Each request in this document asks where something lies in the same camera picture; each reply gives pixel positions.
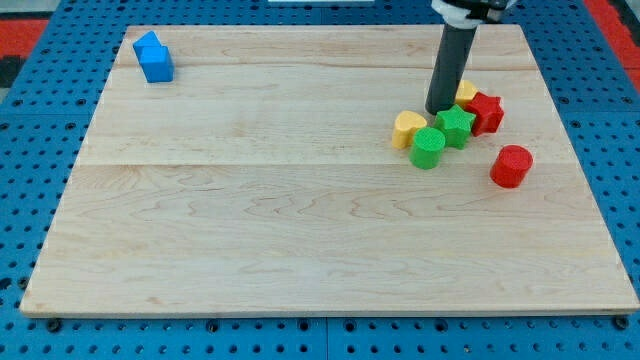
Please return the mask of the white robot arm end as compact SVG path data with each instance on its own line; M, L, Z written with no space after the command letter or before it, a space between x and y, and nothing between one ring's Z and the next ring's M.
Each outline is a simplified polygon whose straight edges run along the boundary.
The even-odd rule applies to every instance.
M480 24L499 23L517 0L432 0L431 8L444 22L457 29L475 29Z

